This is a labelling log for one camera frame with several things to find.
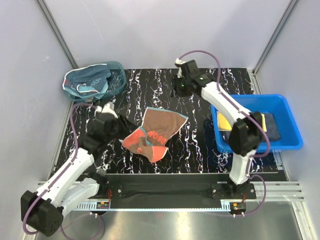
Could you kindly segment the teal hello towel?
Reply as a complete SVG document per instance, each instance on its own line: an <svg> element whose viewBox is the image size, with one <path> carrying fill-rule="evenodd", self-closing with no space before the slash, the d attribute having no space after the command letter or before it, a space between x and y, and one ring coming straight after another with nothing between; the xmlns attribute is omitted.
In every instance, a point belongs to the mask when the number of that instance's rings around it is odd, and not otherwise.
<svg viewBox="0 0 320 240"><path fill-rule="evenodd" d="M62 82L63 90L81 100L98 98L109 89L112 73L106 63L93 64L67 72Z"/></svg>

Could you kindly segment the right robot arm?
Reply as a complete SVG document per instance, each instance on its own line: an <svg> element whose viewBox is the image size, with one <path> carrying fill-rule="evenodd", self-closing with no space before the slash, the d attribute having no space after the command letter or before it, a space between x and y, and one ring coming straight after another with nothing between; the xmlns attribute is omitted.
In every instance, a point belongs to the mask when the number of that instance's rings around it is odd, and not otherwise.
<svg viewBox="0 0 320 240"><path fill-rule="evenodd" d="M195 60L175 60L177 75L172 79L174 97L197 94L213 105L231 126L228 145L233 152L232 166L227 181L227 192L232 198L244 194L250 182L250 167L257 148L267 135L262 114L251 112L234 100L209 73L201 73Z"/></svg>

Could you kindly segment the orange towel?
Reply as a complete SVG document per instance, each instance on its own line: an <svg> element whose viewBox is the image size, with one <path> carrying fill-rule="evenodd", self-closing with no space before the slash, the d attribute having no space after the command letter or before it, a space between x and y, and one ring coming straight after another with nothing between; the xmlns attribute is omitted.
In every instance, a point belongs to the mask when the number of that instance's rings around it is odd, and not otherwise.
<svg viewBox="0 0 320 240"><path fill-rule="evenodd" d="M187 120L187 116L171 110L147 107L142 125L123 140L122 146L133 154L146 157L150 163L156 163L166 155L168 140Z"/></svg>

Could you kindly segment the dark blue towel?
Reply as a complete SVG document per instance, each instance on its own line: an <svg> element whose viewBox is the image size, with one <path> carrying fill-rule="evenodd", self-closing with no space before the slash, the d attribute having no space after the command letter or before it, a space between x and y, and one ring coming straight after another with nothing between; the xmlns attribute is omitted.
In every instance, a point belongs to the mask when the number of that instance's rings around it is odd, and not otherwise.
<svg viewBox="0 0 320 240"><path fill-rule="evenodd" d="M267 128L266 135L270 142L276 142L281 139L281 135L278 131L274 116L271 113L264 113L265 124ZM227 144L229 141L231 131L220 131L223 141Z"/></svg>

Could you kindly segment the yellow towel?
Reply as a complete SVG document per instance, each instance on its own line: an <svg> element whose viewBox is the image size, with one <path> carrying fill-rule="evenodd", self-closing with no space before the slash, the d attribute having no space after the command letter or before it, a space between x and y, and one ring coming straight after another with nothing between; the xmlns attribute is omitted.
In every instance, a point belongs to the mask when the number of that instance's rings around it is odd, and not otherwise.
<svg viewBox="0 0 320 240"><path fill-rule="evenodd" d="M265 115L262 113L261 117L262 117L262 129L264 132L267 132ZM217 112L217 125L218 125L219 131L230 132L232 130L232 126L220 112Z"/></svg>

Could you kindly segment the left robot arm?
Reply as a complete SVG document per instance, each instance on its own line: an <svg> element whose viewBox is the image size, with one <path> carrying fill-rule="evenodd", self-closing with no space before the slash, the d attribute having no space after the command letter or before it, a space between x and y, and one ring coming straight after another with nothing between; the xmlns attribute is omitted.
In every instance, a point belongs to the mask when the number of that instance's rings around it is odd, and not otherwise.
<svg viewBox="0 0 320 240"><path fill-rule="evenodd" d="M136 125L126 117L102 113L86 134L75 139L75 149L55 174L36 191L27 190L20 198L22 227L26 234L52 236L64 218L90 197L103 198L108 186L97 173L73 186L79 176L106 151L109 142L124 140Z"/></svg>

